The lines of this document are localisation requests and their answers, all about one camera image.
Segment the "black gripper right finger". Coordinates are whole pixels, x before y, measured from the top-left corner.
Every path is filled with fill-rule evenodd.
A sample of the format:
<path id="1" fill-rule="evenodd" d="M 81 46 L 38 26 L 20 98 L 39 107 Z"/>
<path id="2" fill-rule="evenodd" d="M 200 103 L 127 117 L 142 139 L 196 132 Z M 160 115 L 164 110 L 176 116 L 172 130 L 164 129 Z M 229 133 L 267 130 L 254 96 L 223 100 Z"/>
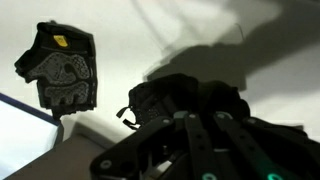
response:
<path id="1" fill-rule="evenodd" d="M 255 117 L 237 120 L 216 112 L 213 119 L 254 180 L 320 180 L 318 142 Z"/>

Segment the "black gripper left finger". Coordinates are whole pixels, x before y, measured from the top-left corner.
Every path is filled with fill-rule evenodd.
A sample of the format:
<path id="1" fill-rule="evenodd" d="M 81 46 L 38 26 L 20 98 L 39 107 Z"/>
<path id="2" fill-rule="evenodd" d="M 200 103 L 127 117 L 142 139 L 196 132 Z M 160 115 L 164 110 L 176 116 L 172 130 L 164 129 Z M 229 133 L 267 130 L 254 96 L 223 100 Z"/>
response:
<path id="1" fill-rule="evenodd" d="M 184 119 L 158 117 L 97 156 L 92 180 L 147 180 L 162 163 L 172 164 L 156 180 L 187 180 Z"/>

